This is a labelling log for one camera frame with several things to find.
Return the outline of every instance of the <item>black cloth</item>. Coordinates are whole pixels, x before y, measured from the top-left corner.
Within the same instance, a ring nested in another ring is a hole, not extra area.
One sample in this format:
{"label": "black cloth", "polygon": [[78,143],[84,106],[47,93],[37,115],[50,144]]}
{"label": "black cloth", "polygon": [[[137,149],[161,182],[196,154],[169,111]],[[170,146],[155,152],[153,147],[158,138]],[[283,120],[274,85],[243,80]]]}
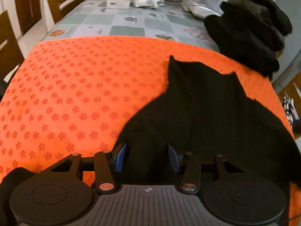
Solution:
{"label": "black cloth", "polygon": [[15,216],[9,206],[9,197],[13,189],[23,181],[31,178],[35,173],[18,167],[11,171],[3,178],[0,184],[0,225],[14,226],[17,225]]}
{"label": "black cloth", "polygon": [[250,0],[268,9],[273,25],[278,31],[287,36],[293,32],[293,26],[289,17],[283,12],[273,0]]}
{"label": "black cloth", "polygon": [[284,36],[273,26],[269,10],[250,0],[222,2],[221,9],[237,29],[248,29],[273,51],[284,49]]}
{"label": "black cloth", "polygon": [[167,152],[173,144],[202,158],[223,154],[274,182],[285,193],[282,219],[288,218],[289,181],[301,186],[301,155],[282,122],[246,97],[235,73],[222,75],[202,63],[170,58],[165,93],[125,125],[116,146],[129,152],[117,184],[179,184]]}
{"label": "black cloth", "polygon": [[222,17],[211,15],[204,25],[220,52],[272,77],[279,70],[277,52],[292,32],[288,16],[272,0],[229,0],[220,5]]}
{"label": "black cloth", "polygon": [[279,70],[277,54],[262,43],[247,28],[238,29],[228,14],[205,18],[210,37],[219,46],[221,54],[261,73],[264,77]]}

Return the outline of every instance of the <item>door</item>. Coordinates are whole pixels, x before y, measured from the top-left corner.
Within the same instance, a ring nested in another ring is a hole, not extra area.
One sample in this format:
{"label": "door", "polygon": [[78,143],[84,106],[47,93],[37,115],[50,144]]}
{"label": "door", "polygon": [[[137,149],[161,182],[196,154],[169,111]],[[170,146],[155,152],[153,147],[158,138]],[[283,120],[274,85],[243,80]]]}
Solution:
{"label": "door", "polygon": [[15,0],[21,33],[24,35],[41,18],[40,0]]}

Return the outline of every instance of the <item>black round disc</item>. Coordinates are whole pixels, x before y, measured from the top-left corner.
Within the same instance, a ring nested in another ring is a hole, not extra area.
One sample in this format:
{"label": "black round disc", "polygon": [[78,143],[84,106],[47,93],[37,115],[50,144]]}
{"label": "black round disc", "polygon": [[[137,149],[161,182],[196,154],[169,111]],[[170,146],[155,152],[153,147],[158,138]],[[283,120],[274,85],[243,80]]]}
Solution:
{"label": "black round disc", "polygon": [[88,211],[92,202],[91,189],[78,179],[29,179],[17,186],[10,197],[15,216],[29,225],[71,222]]}
{"label": "black round disc", "polygon": [[285,196],[268,181],[216,181],[205,189],[203,202],[211,213],[225,222],[261,225],[279,219],[285,207]]}

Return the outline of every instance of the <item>checkered tablecloth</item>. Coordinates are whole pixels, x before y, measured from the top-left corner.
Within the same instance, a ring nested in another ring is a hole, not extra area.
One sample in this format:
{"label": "checkered tablecloth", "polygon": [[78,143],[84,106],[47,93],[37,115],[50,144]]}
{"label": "checkered tablecloth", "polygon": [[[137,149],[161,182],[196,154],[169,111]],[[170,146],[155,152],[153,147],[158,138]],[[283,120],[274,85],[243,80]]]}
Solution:
{"label": "checkered tablecloth", "polygon": [[106,0],[86,0],[58,22],[43,40],[78,36],[125,35],[174,40],[219,51],[201,19],[180,5],[158,9],[107,9]]}

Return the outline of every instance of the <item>tissue box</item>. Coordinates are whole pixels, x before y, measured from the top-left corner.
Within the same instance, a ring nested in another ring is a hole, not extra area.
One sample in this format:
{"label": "tissue box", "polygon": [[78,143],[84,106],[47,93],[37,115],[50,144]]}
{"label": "tissue box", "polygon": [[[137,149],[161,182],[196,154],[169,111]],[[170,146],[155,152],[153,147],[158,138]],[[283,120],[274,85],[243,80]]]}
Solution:
{"label": "tissue box", "polygon": [[107,8],[129,9],[131,0],[107,0]]}

